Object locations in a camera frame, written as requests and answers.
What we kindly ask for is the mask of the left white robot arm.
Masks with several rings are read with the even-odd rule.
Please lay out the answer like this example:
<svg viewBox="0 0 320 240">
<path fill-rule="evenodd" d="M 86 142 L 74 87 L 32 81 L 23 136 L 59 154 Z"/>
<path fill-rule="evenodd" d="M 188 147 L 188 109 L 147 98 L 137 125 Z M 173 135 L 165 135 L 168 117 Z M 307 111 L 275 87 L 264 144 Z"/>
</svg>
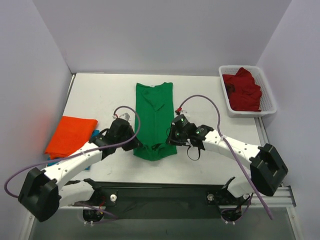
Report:
<svg viewBox="0 0 320 240">
<path fill-rule="evenodd" d="M 117 148 L 130 151 L 141 146 L 138 133 L 127 120 L 116 118 L 110 128 L 91 137 L 66 159 L 42 170 L 31 169 L 25 177 L 18 202 L 39 222 L 48 220 L 60 207 L 74 202 L 97 205 L 101 201 L 98 190 L 84 180 L 72 184 L 69 181 L 87 167 L 115 153 Z"/>
</svg>

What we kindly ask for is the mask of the green t-shirt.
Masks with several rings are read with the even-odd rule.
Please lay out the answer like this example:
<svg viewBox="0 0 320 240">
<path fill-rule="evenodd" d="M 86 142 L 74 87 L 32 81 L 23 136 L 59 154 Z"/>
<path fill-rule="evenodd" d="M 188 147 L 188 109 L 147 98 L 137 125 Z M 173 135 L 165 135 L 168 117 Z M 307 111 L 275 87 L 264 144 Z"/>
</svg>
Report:
<svg viewBox="0 0 320 240">
<path fill-rule="evenodd" d="M 166 143 L 167 131 L 174 119 L 173 83 L 147 86 L 137 83 L 135 87 L 135 111 L 140 122 L 135 121 L 134 130 L 142 146 L 133 150 L 136 157 L 147 161 L 159 161 L 177 154 L 177 147 Z"/>
</svg>

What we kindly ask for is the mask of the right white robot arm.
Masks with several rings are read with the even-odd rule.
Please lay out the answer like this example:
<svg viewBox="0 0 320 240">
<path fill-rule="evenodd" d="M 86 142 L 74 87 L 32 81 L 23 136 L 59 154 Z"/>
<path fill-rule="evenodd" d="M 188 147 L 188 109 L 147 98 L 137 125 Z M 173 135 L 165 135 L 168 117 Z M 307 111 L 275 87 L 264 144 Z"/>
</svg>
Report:
<svg viewBox="0 0 320 240">
<path fill-rule="evenodd" d="M 184 114 L 172 120 L 166 142 L 169 145 L 195 147 L 199 151 L 218 153 L 230 159 L 234 157 L 234 151 L 241 166 L 250 170 L 248 177 L 252 184 L 246 178 L 229 180 L 221 192 L 222 200 L 227 204 L 233 204 L 239 197 L 255 190 L 272 197 L 289 172 L 273 145 L 266 143 L 258 146 L 231 137 L 222 138 L 216 129 L 207 125 L 196 126 Z"/>
</svg>

